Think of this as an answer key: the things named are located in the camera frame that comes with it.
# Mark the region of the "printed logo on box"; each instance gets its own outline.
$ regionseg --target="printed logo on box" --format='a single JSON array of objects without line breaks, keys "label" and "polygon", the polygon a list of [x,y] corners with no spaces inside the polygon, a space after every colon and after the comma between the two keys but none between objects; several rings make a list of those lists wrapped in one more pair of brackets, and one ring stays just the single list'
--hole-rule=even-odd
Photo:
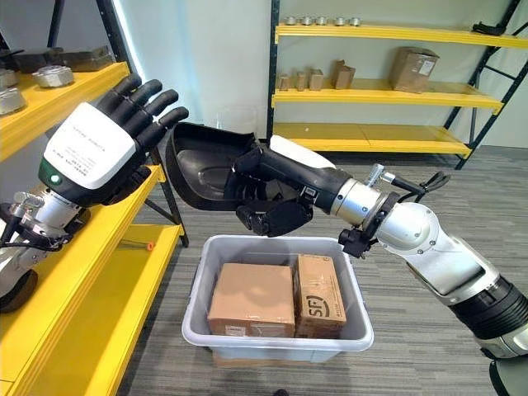
[{"label": "printed logo on box", "polygon": [[328,303],[317,295],[307,295],[306,300],[308,301],[308,314],[319,318],[328,318],[330,316],[330,308]]}]

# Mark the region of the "metal cylinder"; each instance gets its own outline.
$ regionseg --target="metal cylinder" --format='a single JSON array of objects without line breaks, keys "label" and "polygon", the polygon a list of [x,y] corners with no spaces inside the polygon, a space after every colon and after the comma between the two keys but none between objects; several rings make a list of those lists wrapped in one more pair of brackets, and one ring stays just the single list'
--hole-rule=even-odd
[{"label": "metal cylinder", "polygon": [[347,20],[343,18],[342,16],[338,16],[336,19],[333,20],[333,24],[335,26],[344,26],[346,25]]},{"label": "metal cylinder", "polygon": [[66,66],[45,66],[33,73],[33,78],[41,88],[64,87],[73,83],[72,69]]},{"label": "metal cylinder", "polygon": [[295,18],[294,16],[287,16],[284,19],[284,23],[288,26],[297,25],[297,18]]},{"label": "metal cylinder", "polygon": [[350,18],[349,22],[348,22],[351,26],[359,26],[361,25],[361,19],[360,18],[356,18],[356,17],[353,17],[353,18]]},{"label": "metal cylinder", "polygon": [[0,89],[9,88],[18,83],[15,72],[8,68],[0,68]]},{"label": "metal cylinder", "polygon": [[300,18],[301,25],[310,26],[314,23],[314,19],[311,16],[303,16]]},{"label": "metal cylinder", "polygon": [[326,18],[325,16],[318,16],[315,19],[315,23],[317,25],[325,26],[328,23],[328,18]]},{"label": "metal cylinder", "polygon": [[17,88],[0,91],[0,116],[13,113],[26,105],[26,100]]},{"label": "metal cylinder", "polygon": [[381,193],[354,179],[349,179],[332,204],[330,214],[358,226],[376,206]]}]

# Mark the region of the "metal part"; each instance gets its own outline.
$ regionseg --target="metal part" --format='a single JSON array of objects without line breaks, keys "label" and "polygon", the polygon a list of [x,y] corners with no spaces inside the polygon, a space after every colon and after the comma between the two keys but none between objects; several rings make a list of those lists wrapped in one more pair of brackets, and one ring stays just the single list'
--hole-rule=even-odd
[{"label": "metal part", "polygon": [[0,89],[12,87],[18,83],[17,74],[8,68],[0,68]]},{"label": "metal part", "polygon": [[299,21],[301,25],[305,26],[310,26],[314,23],[314,19],[311,16],[303,16]]},{"label": "metal part", "polygon": [[60,238],[66,235],[64,227],[78,214],[81,207],[54,193],[43,184],[31,190],[36,198],[43,204],[38,209],[27,211],[21,224],[32,230],[51,238]]},{"label": "metal part", "polygon": [[383,175],[381,175],[380,178],[384,182],[388,182],[389,184],[391,184],[393,182],[393,180],[396,178],[396,175],[394,175],[391,172],[385,172]]},{"label": "metal part", "polygon": [[318,16],[315,18],[315,24],[320,26],[325,26],[328,23],[328,18],[325,16]]},{"label": "metal part", "polygon": [[18,88],[8,88],[0,91],[0,116],[13,113],[26,105],[26,100]]},{"label": "metal part", "polygon": [[353,18],[350,18],[348,23],[351,26],[359,26],[359,25],[361,25],[361,18],[357,18],[357,17],[354,16]]},{"label": "metal part", "polygon": [[351,178],[343,184],[337,196],[342,196],[343,199],[334,200],[330,214],[358,226],[376,206],[381,193]]},{"label": "metal part", "polygon": [[72,69],[66,66],[45,66],[33,73],[33,78],[41,88],[64,87],[73,83]]},{"label": "metal part", "polygon": [[489,340],[475,337],[475,341],[499,359],[528,354],[528,323],[514,331]]},{"label": "metal part", "polygon": [[365,185],[367,187],[373,187],[375,186],[376,182],[380,178],[380,176],[383,174],[385,170],[385,167],[379,163],[376,163],[372,169],[370,169],[370,175],[365,180]]},{"label": "metal part", "polygon": [[347,20],[342,16],[338,16],[336,19],[333,20],[333,24],[335,26],[344,26],[347,24]]},{"label": "metal part", "polygon": [[295,18],[294,16],[287,16],[284,19],[284,23],[288,26],[297,25],[297,18]]}]

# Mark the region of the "label on box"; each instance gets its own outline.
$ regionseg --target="label on box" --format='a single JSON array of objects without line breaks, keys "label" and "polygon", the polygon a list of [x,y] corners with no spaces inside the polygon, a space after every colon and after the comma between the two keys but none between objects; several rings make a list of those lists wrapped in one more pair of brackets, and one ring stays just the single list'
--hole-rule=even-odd
[{"label": "label on box", "polygon": [[419,74],[423,74],[424,76],[428,76],[429,73],[431,73],[432,67],[435,65],[434,62],[430,60],[424,60],[423,65],[420,68]]},{"label": "label on box", "polygon": [[246,328],[243,326],[225,326],[225,335],[226,336],[235,336],[235,337],[245,337]]}]

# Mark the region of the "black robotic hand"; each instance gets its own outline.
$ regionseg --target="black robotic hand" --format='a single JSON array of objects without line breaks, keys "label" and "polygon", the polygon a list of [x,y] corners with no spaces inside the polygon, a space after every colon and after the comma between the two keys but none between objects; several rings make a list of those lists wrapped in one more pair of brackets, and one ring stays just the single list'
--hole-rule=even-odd
[{"label": "black robotic hand", "polygon": [[149,176],[149,151],[178,121],[185,107],[169,111],[178,99],[158,80],[141,85],[135,74],[112,88],[96,107],[82,103],[57,129],[40,163],[39,179],[54,193],[82,207],[112,205],[134,192]]}]

